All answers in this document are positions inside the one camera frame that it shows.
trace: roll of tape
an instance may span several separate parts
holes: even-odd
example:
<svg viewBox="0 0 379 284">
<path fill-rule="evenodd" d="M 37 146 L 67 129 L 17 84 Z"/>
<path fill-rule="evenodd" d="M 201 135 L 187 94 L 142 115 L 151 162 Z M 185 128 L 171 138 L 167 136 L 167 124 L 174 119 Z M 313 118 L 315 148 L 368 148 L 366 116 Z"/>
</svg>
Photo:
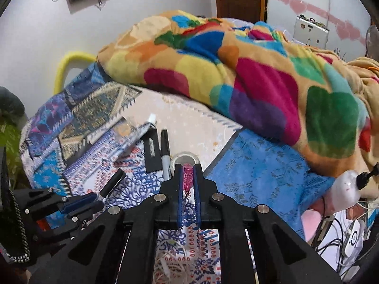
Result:
<svg viewBox="0 0 379 284">
<path fill-rule="evenodd" d="M 192 152 L 184 151 L 173 156 L 170 163 L 171 174 L 174 175 L 176 164 L 190 164 L 194 166 L 196 163 L 200 163 L 199 158 Z"/>
</svg>

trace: marker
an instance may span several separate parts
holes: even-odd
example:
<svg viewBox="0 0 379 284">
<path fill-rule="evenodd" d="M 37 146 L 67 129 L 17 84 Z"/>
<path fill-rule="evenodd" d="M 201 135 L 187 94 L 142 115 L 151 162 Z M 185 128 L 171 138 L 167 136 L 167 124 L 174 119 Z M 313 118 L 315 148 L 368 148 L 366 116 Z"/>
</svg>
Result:
<svg viewBox="0 0 379 284">
<path fill-rule="evenodd" d="M 167 129 L 161 131 L 161 157 L 163 167 L 163 179 L 167 181 L 170 179 L 170 146 L 168 144 L 168 132 Z"/>
</svg>

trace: wall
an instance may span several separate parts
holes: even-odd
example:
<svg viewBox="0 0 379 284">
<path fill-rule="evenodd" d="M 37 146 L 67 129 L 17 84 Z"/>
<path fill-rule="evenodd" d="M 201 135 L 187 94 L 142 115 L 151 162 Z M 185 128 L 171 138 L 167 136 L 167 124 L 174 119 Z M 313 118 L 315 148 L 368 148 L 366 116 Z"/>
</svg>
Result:
<svg viewBox="0 0 379 284">
<path fill-rule="evenodd" d="M 0 17 L 0 85 L 31 117 L 53 93 L 56 67 L 73 50 L 96 54 L 141 19 L 172 9 L 211 16 L 211 0 L 12 0 Z M 80 69 L 68 73 L 71 80 Z"/>
<path fill-rule="evenodd" d="M 291 35 L 300 14 L 328 27 L 326 48 L 339 48 L 346 61 L 365 55 L 370 15 L 359 0 L 268 0 L 267 22 L 286 28 Z"/>
</svg>

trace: metal bolt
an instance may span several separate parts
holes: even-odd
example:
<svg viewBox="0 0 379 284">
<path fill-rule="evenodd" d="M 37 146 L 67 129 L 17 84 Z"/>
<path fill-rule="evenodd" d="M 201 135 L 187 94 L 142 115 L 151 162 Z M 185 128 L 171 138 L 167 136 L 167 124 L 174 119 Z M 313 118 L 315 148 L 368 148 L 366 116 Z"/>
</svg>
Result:
<svg viewBox="0 0 379 284">
<path fill-rule="evenodd" d="M 119 206 L 111 206 L 108 208 L 108 213 L 111 215 L 117 215 L 121 211 Z"/>
<path fill-rule="evenodd" d="M 216 192 L 212 194 L 212 198 L 215 201 L 222 201 L 224 199 L 224 195 L 222 193 Z"/>
<path fill-rule="evenodd" d="M 267 205 L 260 204 L 260 205 L 258 205 L 257 210 L 258 210 L 260 213 L 268 213 L 269 210 L 270 210 L 270 208 L 269 208 Z"/>
<path fill-rule="evenodd" d="M 156 200 L 157 202 L 163 202 L 165 199 L 166 199 L 166 196 L 162 193 L 158 193 L 154 195 L 154 200 Z"/>
</svg>

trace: power strip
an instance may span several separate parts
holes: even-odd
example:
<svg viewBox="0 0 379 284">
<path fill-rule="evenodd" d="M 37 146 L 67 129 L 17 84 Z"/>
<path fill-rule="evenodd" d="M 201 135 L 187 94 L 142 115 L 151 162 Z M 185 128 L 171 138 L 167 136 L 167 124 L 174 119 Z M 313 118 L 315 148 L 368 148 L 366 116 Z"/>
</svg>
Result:
<svg viewBox="0 0 379 284">
<path fill-rule="evenodd" d="M 353 223 L 350 224 L 349 230 L 346 232 L 347 235 L 342 248 L 342 254 L 345 257 L 350 257 L 350 255 L 353 253 L 359 238 L 360 228 L 361 225 L 359 224 L 358 220 L 355 220 Z"/>
</svg>

